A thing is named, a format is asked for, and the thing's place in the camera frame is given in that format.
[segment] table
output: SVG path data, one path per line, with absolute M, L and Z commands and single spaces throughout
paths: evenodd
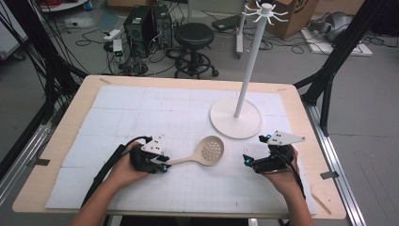
M 185 80 L 167 78 L 139 78 L 91 75 L 78 90 L 70 107 L 49 141 L 41 158 L 49 159 L 46 167 L 36 166 L 27 179 L 22 191 L 13 204 L 13 210 L 23 213 L 73 213 L 72 210 L 46 209 L 44 206 L 50 196 L 59 168 L 68 153 L 74 138 L 82 125 L 101 86 L 135 86 L 169 89 L 227 89 L 239 90 L 240 82 Z M 308 116 L 292 85 L 251 83 L 248 91 L 278 93 L 283 101 L 292 132 L 307 138 L 307 142 L 296 144 L 301 150 L 301 160 L 310 182 L 311 193 L 316 202 L 317 214 L 314 218 L 345 218 L 339 193 L 332 179 L 323 180 L 321 173 L 328 167 L 320 150 L 316 136 L 311 128 Z M 113 211 L 111 214 L 132 215 L 132 212 Z M 224 214 L 219 217 L 234 217 Z M 267 218 L 267 215 L 248 216 L 249 218 Z

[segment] headphones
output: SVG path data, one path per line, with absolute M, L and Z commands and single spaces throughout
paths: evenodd
M 347 16 L 343 12 L 328 12 L 319 19 L 311 20 L 308 29 L 324 34 L 326 40 L 333 43 L 335 39 L 346 30 L 351 22 L 352 17 Z

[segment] round white base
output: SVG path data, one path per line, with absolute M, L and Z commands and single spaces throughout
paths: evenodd
M 230 138 L 246 139 L 255 136 L 262 128 L 262 114 L 251 102 L 244 101 L 238 118 L 234 117 L 238 98 L 217 101 L 210 117 L 215 129 Z

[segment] power strip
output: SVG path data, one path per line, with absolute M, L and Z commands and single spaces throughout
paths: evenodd
M 112 41 L 116 36 L 120 34 L 121 30 L 114 29 L 113 31 L 109 32 L 109 36 L 104 36 L 105 41 Z

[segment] beige skimmer spoon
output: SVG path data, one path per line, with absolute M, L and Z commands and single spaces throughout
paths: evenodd
M 186 158 L 168 161 L 168 165 L 177 165 L 183 162 L 196 161 L 204 166 L 211 167 L 222 158 L 224 152 L 223 141 L 216 136 L 208 136 L 201 140 L 196 151 Z

